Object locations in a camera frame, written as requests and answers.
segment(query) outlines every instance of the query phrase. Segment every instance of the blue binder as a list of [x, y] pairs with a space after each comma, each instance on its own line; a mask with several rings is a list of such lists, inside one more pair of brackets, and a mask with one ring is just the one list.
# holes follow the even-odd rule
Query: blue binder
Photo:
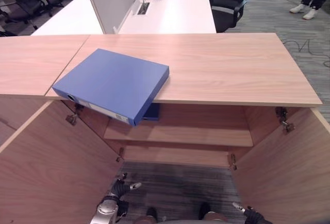
[[169, 72], [167, 65], [97, 49], [53, 89], [64, 98], [135, 126]]

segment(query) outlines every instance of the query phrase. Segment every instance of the floor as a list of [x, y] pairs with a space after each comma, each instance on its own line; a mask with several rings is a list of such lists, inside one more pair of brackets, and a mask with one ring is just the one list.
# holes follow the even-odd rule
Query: floor
[[121, 224], [145, 216], [151, 206], [157, 209], [158, 221], [198, 219], [203, 201], [230, 223], [244, 223], [243, 215], [232, 206], [240, 199], [228, 169], [126, 162], [121, 172], [128, 173], [126, 182], [142, 182], [123, 197], [130, 207]]
[[[323, 101], [320, 110], [330, 122], [330, 68], [323, 64], [330, 59], [330, 1], [311, 21], [302, 20], [301, 14], [288, 12], [300, 0], [248, 1], [238, 26], [227, 32], [277, 33]], [[45, 14], [34, 22], [41, 26], [48, 19]], [[1, 17], [0, 24], [19, 35], [30, 35], [34, 31], [23, 23], [4, 24]], [[196, 219], [203, 201], [209, 201], [213, 210], [225, 214], [231, 223], [244, 223], [242, 215], [231, 205], [239, 201], [239, 197], [227, 169], [125, 163], [122, 171], [128, 172], [128, 182], [141, 181], [143, 186], [125, 197], [130, 209], [121, 224], [131, 224], [144, 215], [149, 206], [158, 209], [160, 220], [163, 217], [167, 220]]]

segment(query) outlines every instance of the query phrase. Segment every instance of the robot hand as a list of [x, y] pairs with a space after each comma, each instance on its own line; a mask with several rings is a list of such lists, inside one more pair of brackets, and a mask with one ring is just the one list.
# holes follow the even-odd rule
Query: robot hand
[[245, 224], [273, 224], [270, 221], [265, 220], [263, 215], [254, 211], [254, 209], [252, 209], [251, 207], [245, 209], [235, 202], [233, 202], [233, 206], [239, 211], [243, 212], [243, 214], [246, 216]]
[[128, 202], [121, 201], [120, 198], [126, 193], [139, 188], [141, 183], [125, 185], [127, 174], [123, 174], [121, 179], [117, 179], [110, 193], [105, 196], [97, 206], [95, 216], [90, 224], [115, 224], [127, 214]]

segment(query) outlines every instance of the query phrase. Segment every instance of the white sneaker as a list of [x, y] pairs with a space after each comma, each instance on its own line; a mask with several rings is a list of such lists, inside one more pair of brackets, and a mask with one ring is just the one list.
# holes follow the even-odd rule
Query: white sneaker
[[314, 8], [310, 9], [310, 11], [303, 16], [303, 19], [310, 20], [313, 19], [314, 16], [318, 13], [318, 11]]
[[296, 13], [304, 13], [305, 10], [306, 10], [306, 8], [307, 8], [307, 5], [299, 4], [298, 6], [290, 9], [290, 12], [291, 13], [294, 13], [294, 14], [296, 14]]

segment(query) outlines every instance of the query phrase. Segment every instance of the binder ring hole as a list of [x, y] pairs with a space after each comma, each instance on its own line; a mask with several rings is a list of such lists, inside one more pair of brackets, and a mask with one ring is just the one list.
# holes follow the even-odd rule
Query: binder ring hole
[[74, 102], [74, 98], [70, 94], [68, 94], [68, 98]]

